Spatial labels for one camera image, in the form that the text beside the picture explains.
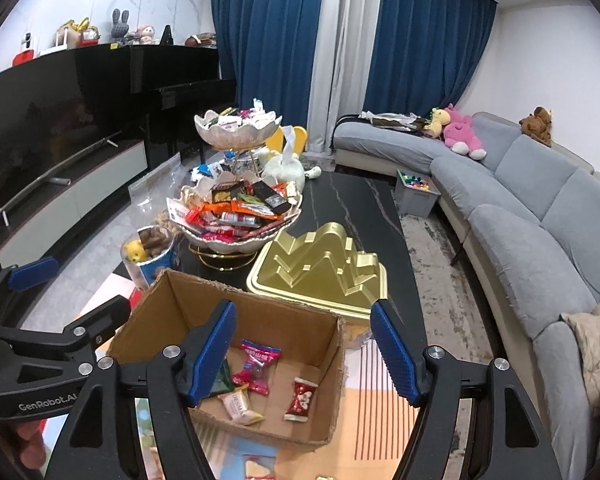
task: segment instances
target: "gold mountain-shaped lid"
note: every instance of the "gold mountain-shaped lid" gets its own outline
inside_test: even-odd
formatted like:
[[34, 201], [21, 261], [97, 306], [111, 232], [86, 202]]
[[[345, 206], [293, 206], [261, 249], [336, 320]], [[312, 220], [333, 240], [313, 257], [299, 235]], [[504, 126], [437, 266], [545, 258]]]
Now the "gold mountain-shaped lid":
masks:
[[345, 317], [368, 319], [386, 298], [386, 271], [375, 253], [359, 251], [344, 227], [329, 222], [294, 238], [280, 231], [256, 259], [251, 292], [301, 301]]

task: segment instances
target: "candy box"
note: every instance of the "candy box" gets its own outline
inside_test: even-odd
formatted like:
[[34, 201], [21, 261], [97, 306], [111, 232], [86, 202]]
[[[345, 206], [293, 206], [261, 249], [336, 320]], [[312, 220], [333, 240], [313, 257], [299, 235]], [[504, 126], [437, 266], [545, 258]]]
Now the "candy box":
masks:
[[[113, 339], [109, 354], [123, 364], [148, 360], [166, 346], [181, 343], [190, 328], [203, 324], [223, 299], [233, 301], [238, 313], [226, 356], [232, 374], [246, 361], [242, 339], [280, 348], [282, 355], [268, 373], [269, 395], [249, 392], [251, 407], [264, 415], [263, 421], [234, 424], [215, 397], [190, 410], [191, 418], [275, 447], [312, 451], [328, 444], [336, 428], [344, 380], [343, 321], [330, 312], [165, 270]], [[318, 384], [306, 422], [285, 420], [297, 377]]]

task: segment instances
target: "gray storage bin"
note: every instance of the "gray storage bin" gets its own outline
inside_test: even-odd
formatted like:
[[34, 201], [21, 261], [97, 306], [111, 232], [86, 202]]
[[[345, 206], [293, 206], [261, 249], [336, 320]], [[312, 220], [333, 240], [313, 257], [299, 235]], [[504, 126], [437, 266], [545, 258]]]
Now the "gray storage bin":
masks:
[[[419, 176], [429, 184], [429, 190], [416, 189], [407, 186], [400, 174]], [[395, 184], [394, 200], [400, 215], [416, 215], [426, 218], [431, 213], [436, 200], [440, 196], [438, 188], [430, 176], [422, 175], [411, 170], [398, 170], [398, 181]]]

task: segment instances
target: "black marble table top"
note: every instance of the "black marble table top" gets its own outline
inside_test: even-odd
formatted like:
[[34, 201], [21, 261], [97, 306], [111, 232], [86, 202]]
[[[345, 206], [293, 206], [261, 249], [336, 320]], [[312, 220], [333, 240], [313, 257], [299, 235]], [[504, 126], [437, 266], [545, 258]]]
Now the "black marble table top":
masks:
[[[327, 222], [342, 224], [359, 250], [378, 255], [387, 272], [389, 300], [405, 322], [417, 325], [413, 326], [414, 332], [424, 335], [420, 297], [389, 185], [371, 178], [324, 172], [306, 182], [302, 197], [302, 213], [288, 229], [289, 234], [297, 237]], [[251, 264], [231, 272], [210, 269], [189, 251], [186, 240], [180, 245], [180, 259], [183, 272], [246, 290]], [[115, 272], [129, 277], [122, 263]]]

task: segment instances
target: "blue gripper pad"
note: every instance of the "blue gripper pad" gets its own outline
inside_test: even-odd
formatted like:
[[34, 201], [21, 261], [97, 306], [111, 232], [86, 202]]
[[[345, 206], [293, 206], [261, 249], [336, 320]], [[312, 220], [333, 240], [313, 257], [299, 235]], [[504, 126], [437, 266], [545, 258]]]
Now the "blue gripper pad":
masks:
[[192, 406], [200, 405], [202, 399], [211, 393], [218, 370], [229, 349], [229, 343], [234, 337], [237, 321], [238, 314], [235, 305], [229, 301], [193, 367], [193, 378], [189, 390], [189, 400]]
[[416, 367], [408, 350], [379, 303], [371, 307], [371, 332], [384, 359], [398, 395], [416, 404], [421, 393], [416, 379]]
[[60, 264], [51, 256], [36, 262], [17, 267], [11, 271], [8, 287], [16, 292], [23, 292], [40, 283], [45, 283], [58, 275]]

